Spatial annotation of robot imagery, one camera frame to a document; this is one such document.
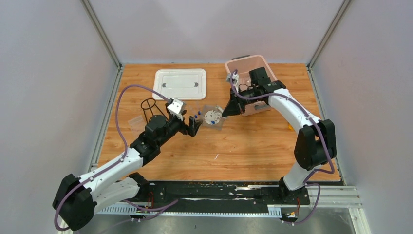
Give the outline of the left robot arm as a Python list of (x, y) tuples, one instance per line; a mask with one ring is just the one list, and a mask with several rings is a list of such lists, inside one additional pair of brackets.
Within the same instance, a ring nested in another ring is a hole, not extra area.
[(185, 124), (185, 120), (177, 116), (154, 115), (144, 131), (119, 156), (86, 174), (66, 175), (52, 203), (56, 211), (55, 228), (66, 231), (59, 225), (61, 218), (68, 229), (77, 231), (97, 212), (112, 204), (129, 198), (146, 200), (149, 188), (136, 170), (154, 160), (161, 153), (161, 146), (177, 133), (195, 137), (202, 123), (194, 117), (189, 117), (189, 124)]

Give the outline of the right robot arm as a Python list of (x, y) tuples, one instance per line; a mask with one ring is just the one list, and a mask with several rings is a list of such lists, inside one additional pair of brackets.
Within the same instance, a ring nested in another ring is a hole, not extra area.
[(291, 203), (316, 172), (333, 174), (333, 158), (337, 155), (334, 123), (322, 120), (305, 109), (279, 80), (272, 81), (264, 67), (249, 72), (250, 85), (245, 90), (236, 88), (238, 71), (231, 72), (226, 80), (230, 84), (230, 99), (222, 116), (245, 113), (249, 104), (265, 102), (278, 111), (297, 133), (294, 157), (296, 162), (287, 175), (281, 178), (278, 197)]

